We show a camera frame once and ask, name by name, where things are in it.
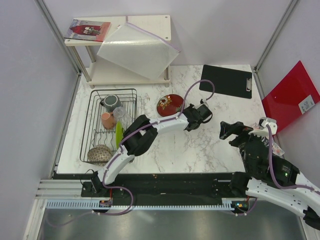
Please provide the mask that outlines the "red floral plate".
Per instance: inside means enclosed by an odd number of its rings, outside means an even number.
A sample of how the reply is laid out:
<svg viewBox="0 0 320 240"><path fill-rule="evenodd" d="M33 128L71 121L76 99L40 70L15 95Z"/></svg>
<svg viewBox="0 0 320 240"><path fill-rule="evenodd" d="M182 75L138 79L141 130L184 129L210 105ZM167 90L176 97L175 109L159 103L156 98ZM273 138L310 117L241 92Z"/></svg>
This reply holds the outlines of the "red floral plate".
<svg viewBox="0 0 320 240"><path fill-rule="evenodd" d="M163 96L156 105L156 110L161 117L167 117L181 111L184 99L177 94Z"/></svg>

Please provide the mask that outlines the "clear glass cup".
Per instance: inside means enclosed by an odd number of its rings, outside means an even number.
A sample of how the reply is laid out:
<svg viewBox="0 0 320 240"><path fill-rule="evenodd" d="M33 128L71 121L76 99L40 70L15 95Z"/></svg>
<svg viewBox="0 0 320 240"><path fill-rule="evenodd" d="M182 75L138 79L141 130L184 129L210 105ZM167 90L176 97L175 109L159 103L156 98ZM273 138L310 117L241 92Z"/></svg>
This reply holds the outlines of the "clear glass cup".
<svg viewBox="0 0 320 240"><path fill-rule="evenodd" d="M117 122L120 122L124 129L132 124L132 118L123 106L116 107L113 110L113 116Z"/></svg>

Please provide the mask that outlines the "green plate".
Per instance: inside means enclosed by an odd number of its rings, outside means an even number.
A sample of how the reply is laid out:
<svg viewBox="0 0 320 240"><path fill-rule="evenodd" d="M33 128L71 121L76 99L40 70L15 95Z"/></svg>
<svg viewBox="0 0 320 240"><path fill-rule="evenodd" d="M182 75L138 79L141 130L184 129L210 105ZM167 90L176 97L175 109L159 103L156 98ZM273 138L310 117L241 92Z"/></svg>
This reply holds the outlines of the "green plate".
<svg viewBox="0 0 320 240"><path fill-rule="evenodd" d="M120 147L120 143L123 139L123 133L124 129L122 123L118 121L115 126L115 144L117 149Z"/></svg>

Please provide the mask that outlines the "grey mug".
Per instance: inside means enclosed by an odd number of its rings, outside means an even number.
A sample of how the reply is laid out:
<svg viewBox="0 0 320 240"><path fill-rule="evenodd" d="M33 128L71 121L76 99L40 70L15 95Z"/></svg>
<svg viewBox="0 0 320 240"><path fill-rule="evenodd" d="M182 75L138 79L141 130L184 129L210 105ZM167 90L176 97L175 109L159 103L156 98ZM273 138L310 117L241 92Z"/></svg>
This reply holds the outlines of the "grey mug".
<svg viewBox="0 0 320 240"><path fill-rule="evenodd" d="M122 107L120 98L115 94L107 95L103 100L102 104L108 113L113 112L116 108Z"/></svg>

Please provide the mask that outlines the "pink floral mug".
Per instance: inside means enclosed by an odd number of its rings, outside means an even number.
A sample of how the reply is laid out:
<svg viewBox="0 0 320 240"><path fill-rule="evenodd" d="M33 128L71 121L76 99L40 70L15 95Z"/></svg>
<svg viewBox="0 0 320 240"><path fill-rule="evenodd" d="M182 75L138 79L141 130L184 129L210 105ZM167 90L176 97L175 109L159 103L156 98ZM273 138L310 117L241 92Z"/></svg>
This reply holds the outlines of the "pink floral mug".
<svg viewBox="0 0 320 240"><path fill-rule="evenodd" d="M116 119L113 115L113 112L104 112L101 115L101 124L107 130L111 130L111 129L115 128L117 122L116 122Z"/></svg>

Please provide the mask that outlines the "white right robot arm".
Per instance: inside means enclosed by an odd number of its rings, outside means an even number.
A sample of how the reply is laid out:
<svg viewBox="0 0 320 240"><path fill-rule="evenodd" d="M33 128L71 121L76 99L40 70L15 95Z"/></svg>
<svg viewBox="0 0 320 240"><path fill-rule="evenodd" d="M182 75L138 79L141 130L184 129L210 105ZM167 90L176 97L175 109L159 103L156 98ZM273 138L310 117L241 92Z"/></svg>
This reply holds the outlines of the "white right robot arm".
<svg viewBox="0 0 320 240"><path fill-rule="evenodd" d="M235 197L247 195L285 208L316 229L320 228L320 189L291 162L273 153L277 121L262 117L252 128L238 121L220 123L219 138L239 149L244 172L234 172L229 191Z"/></svg>

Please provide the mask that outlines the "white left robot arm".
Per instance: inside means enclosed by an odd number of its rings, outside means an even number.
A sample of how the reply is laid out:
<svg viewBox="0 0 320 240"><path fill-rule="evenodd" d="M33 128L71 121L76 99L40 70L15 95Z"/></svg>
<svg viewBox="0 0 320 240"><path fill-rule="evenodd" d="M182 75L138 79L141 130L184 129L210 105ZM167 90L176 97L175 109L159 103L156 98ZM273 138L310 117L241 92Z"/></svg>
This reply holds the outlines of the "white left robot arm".
<svg viewBox="0 0 320 240"><path fill-rule="evenodd" d="M181 112L173 115L150 119L140 115L124 132L119 148L100 170L90 177L92 191L99 197L106 196L120 171L135 157L143 155L153 144L156 137L174 131L192 131L201 124L208 123L213 113L204 103L189 105Z"/></svg>

